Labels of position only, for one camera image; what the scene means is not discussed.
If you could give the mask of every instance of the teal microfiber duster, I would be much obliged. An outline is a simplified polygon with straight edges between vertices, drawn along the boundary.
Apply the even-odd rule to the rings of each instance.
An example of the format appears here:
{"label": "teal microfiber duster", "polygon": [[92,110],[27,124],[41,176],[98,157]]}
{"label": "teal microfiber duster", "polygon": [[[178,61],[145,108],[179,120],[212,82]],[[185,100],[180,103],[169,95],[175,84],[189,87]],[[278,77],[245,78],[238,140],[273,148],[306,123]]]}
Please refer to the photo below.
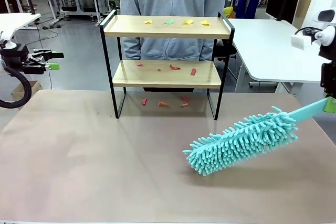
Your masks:
{"label": "teal microfiber duster", "polygon": [[298,137],[293,133],[297,130],[296,124],[323,112],[330,99],[325,98],[290,113],[273,106],[276,113],[244,118],[245,122],[235,123],[235,128],[229,127],[223,135],[210,134],[208,138],[199,138],[190,144],[192,150],[183,153],[188,155],[191,167],[203,176],[226,169],[239,161],[296,141]]}

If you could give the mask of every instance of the shelf rack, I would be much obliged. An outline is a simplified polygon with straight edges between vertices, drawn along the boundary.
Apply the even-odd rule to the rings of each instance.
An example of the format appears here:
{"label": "shelf rack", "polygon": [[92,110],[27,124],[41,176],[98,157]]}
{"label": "shelf rack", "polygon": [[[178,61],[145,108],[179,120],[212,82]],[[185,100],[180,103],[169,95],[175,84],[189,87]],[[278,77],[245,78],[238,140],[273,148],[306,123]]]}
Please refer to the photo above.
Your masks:
{"label": "shelf rack", "polygon": [[[174,19],[174,23],[167,25],[165,22]],[[185,20],[192,19],[191,25],[184,25]],[[207,20],[211,25],[204,26],[200,22]],[[171,17],[171,16],[126,16],[117,15],[113,10],[100,23],[100,36],[103,44],[105,62],[109,77],[113,108],[118,119],[121,114],[126,96],[127,87],[144,88],[199,88],[206,89],[211,111],[215,120],[218,119],[221,106],[229,56],[212,55],[211,61],[156,61],[156,60],[123,60],[121,51],[121,37],[132,38],[197,38],[213,39],[214,46],[217,39],[227,41],[225,45],[232,46],[235,28],[229,20],[218,13],[218,17]],[[119,65],[114,77],[111,73],[110,60],[107,50],[106,37],[116,37],[118,42]],[[226,58],[222,78],[219,77],[214,59]],[[170,65],[180,67],[172,70]],[[197,69],[196,75],[191,76],[192,69]],[[123,87],[124,96],[119,106],[117,105],[114,87]],[[210,89],[219,89],[216,108],[214,107]]]}

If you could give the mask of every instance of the green paper piece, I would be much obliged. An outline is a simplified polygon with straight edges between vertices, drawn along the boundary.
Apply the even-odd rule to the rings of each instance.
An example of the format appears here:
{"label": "green paper piece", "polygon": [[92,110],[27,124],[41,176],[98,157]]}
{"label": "green paper piece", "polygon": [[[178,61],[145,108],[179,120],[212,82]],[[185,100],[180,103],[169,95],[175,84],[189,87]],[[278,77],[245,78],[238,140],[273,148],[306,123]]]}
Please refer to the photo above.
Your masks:
{"label": "green paper piece", "polygon": [[167,21],[165,24],[167,24],[167,25],[171,25],[171,24],[173,24],[173,23],[174,23],[174,20],[172,19],[172,20]]}
{"label": "green paper piece", "polygon": [[324,107],[324,111],[327,113],[336,113],[336,99],[329,97],[329,100]]}
{"label": "green paper piece", "polygon": [[58,63],[47,63],[47,66],[50,66],[51,70],[59,70],[59,64]]}

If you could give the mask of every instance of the black metal frame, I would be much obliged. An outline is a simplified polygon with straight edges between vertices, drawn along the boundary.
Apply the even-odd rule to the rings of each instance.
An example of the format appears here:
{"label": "black metal frame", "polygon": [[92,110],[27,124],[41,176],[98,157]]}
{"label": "black metal frame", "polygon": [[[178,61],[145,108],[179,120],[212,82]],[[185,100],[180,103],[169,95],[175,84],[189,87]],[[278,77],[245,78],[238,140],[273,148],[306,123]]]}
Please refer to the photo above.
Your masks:
{"label": "black metal frame", "polygon": [[[235,35],[235,28],[234,26],[230,23],[230,21],[223,16],[221,13],[218,13],[218,18],[222,18],[231,28],[231,34],[228,40],[228,46],[232,46],[233,45],[233,38]],[[214,41],[214,48],[217,44],[217,39],[215,39]],[[223,91],[224,91],[224,84],[225,84],[225,79],[226,79],[226,73],[227,73],[227,69],[228,69],[228,65],[229,65],[229,60],[230,60],[230,54],[229,54],[229,50],[227,50],[225,52],[225,55],[220,56],[221,58],[225,58],[225,64],[224,64],[224,71],[223,71],[223,75],[221,78],[221,85],[220,85],[220,89],[219,89],[219,94],[218,94],[218,101],[217,101],[217,107],[216,107],[216,111],[214,110],[214,104],[212,103],[212,99],[211,99],[211,95],[210,95],[210,89],[206,90],[207,96],[208,96],[208,100],[209,100],[209,104],[210,104],[210,108],[211,108],[211,112],[212,112],[212,116],[214,117],[214,120],[218,119],[218,115],[219,115],[219,109],[221,107],[221,101],[222,101],[222,96],[223,96]],[[211,61],[215,60],[215,50],[212,53],[212,59]]]}
{"label": "black metal frame", "polygon": [[[124,93],[124,95],[123,95],[123,97],[121,99],[121,102],[119,104],[119,107],[118,107],[117,106],[116,95],[115,95],[115,92],[114,92],[113,76],[112,76],[112,72],[111,72],[109,53],[108,53],[107,44],[106,44],[106,38],[105,38],[105,33],[104,33],[104,29],[105,29],[106,25],[116,15],[117,15],[117,11],[113,10],[100,23],[99,29],[100,29],[101,41],[102,41],[102,44],[103,44],[103,50],[104,50],[104,56],[105,56],[107,74],[108,74],[108,77],[109,77],[110,90],[111,90],[112,101],[113,101],[113,108],[114,108],[114,113],[116,115],[115,118],[118,119],[120,117],[120,114],[121,114],[121,111],[122,111],[122,107],[123,107],[123,104],[124,104],[124,101],[125,101],[126,88],[123,87],[123,93]],[[218,13],[218,18],[222,18],[229,25],[229,27],[231,28],[231,34],[230,34],[230,38],[228,40],[228,44],[227,45],[232,46],[233,45],[233,38],[234,38],[235,28],[233,27],[233,25],[230,23],[230,21],[225,16],[221,15],[221,13]],[[117,42],[118,42],[119,60],[122,60],[122,51],[121,51],[120,37],[117,37]],[[214,40],[214,47],[216,46],[216,44],[217,44],[217,39]],[[219,109],[221,107],[221,101],[222,101],[222,96],[223,96],[223,89],[224,89],[224,84],[225,84],[226,73],[227,73],[227,69],[228,69],[230,55],[229,55],[229,52],[227,52],[227,53],[225,53],[225,55],[223,55],[223,56],[217,56],[217,57],[226,58],[226,60],[225,60],[225,64],[224,64],[224,72],[223,72],[223,75],[222,75],[222,78],[221,78],[221,85],[220,85],[220,89],[219,89],[219,96],[218,96],[216,111],[214,111],[214,105],[212,103],[211,96],[210,96],[210,89],[207,89],[207,96],[208,96],[208,100],[209,100],[209,103],[210,103],[211,112],[213,114],[214,120],[218,119]],[[215,54],[214,54],[214,51],[213,51],[211,61],[213,62],[214,60],[215,60]]]}
{"label": "black metal frame", "polygon": [[[125,97],[126,97],[126,88],[124,87],[124,95],[123,98],[121,99],[119,107],[117,107],[117,100],[116,100],[116,95],[114,92],[114,86],[113,86],[113,76],[111,72],[111,66],[110,66],[110,59],[109,59],[109,53],[107,49],[107,44],[106,44],[106,38],[105,38],[105,33],[104,33],[104,28],[106,25],[111,21],[111,19],[117,15],[117,11],[113,10],[99,25],[100,29],[100,36],[101,36],[101,41],[103,43],[103,49],[104,49],[104,56],[105,56],[105,63],[106,63],[106,68],[107,68],[107,74],[109,76],[109,82],[110,82],[110,90],[111,90],[111,95],[112,95],[112,101],[113,101],[113,108],[114,108],[114,113],[116,115],[115,118],[119,118],[121,114],[122,107],[124,105]],[[119,60],[122,60],[122,51],[121,51],[121,41],[120,37],[117,38],[118,40],[118,51],[119,51]]]}

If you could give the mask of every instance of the duster bristles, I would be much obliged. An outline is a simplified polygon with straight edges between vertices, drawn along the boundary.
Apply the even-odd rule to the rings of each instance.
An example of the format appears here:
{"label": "duster bristles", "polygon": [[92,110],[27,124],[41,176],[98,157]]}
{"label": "duster bristles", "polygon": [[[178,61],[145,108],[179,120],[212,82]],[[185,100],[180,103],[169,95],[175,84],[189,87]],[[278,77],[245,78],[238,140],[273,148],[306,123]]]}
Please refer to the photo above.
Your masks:
{"label": "duster bristles", "polygon": [[245,122],[235,123],[235,129],[229,127],[223,135],[210,134],[194,141],[190,144],[192,150],[183,151],[191,167],[206,176],[296,141],[295,120],[287,112],[273,108],[277,113],[244,118]]}

